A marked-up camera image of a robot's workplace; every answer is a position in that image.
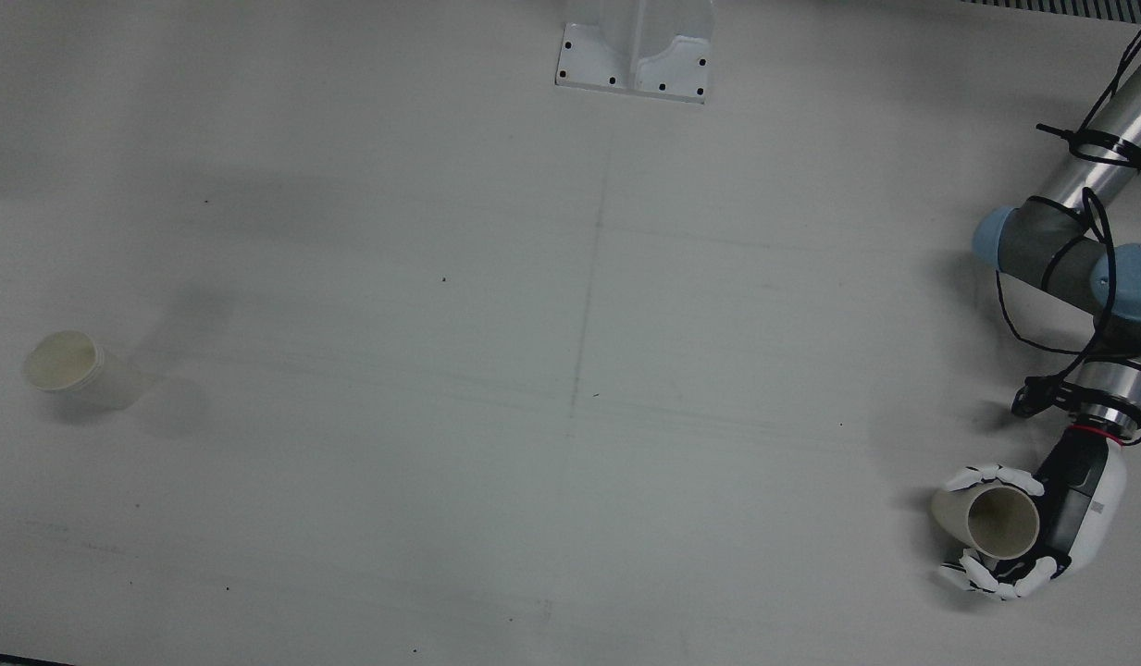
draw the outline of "cup rim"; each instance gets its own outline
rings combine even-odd
[[[27,367],[32,365],[32,358],[34,357],[34,355],[40,352],[40,349],[42,347],[49,344],[49,342],[54,342],[57,338],[73,336],[73,335],[79,335],[80,338],[83,338],[89,346],[92,346],[91,366],[89,366],[88,369],[86,369],[84,374],[79,376],[79,379],[75,379],[67,384],[59,384],[59,387],[41,387],[41,384],[34,382],[32,375],[29,374],[27,371]],[[86,384],[91,383],[92,380],[96,380],[96,376],[100,374],[100,368],[104,366],[105,366],[105,351],[100,348],[99,344],[97,344],[97,341],[94,340],[92,336],[90,336],[88,333],[82,333],[81,331],[57,331],[55,333],[49,333],[48,335],[42,338],[40,342],[37,343],[37,346],[33,347],[32,352],[27,354],[26,358],[23,359],[23,366],[21,367],[21,372],[23,379],[29,384],[31,384],[32,388],[40,389],[41,391],[44,391],[47,393],[60,393],[66,391],[75,391],[75,389],[83,388],[86,387]]]

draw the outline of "blue joint cap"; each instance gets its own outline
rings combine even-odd
[[[997,262],[997,249],[998,245],[1002,245],[1002,230],[1005,230],[1006,220],[1013,212],[1014,209],[1011,206],[995,208],[977,225],[977,230],[972,233],[972,253],[997,270],[1002,269]]]
[[[1120,245],[1117,257],[1117,298],[1112,302],[1112,315],[1120,319],[1141,324],[1141,245]],[[1109,299],[1109,257],[1100,254],[1090,275],[1092,295],[1100,304]]]

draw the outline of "robotic hand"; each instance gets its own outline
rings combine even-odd
[[[1052,578],[1092,561],[1125,489],[1120,444],[1090,425],[1073,425],[1031,476],[1001,464],[964,468],[944,482],[962,490],[1001,481],[1030,496],[1039,511],[1039,535],[1026,555],[994,560],[973,549],[939,572],[961,590],[979,591],[994,601],[1026,598]]]

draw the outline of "robot finger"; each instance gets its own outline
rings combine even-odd
[[[981,471],[977,468],[964,468],[954,473],[949,480],[944,481],[941,488],[946,490],[963,490],[971,486],[977,486],[982,480]]]
[[[1043,484],[1031,477],[1030,472],[1022,471],[1022,469],[1014,468],[1003,468],[1001,464],[997,465],[996,477],[998,481],[1003,484],[1009,484],[1028,494],[1028,496],[1041,496],[1043,494]]]
[[[1055,558],[1041,557],[1035,563],[1035,569],[1030,569],[1022,579],[1014,583],[1014,591],[1018,595],[1029,595],[1035,590],[1039,590],[1055,574]]]

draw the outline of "white table surface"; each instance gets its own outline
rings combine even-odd
[[[556,88],[560,6],[0,1],[0,652],[1141,664],[1141,447],[1026,603],[925,513],[1060,433],[969,237],[1135,27],[719,1],[701,106]],[[32,392],[62,328],[163,382]]]

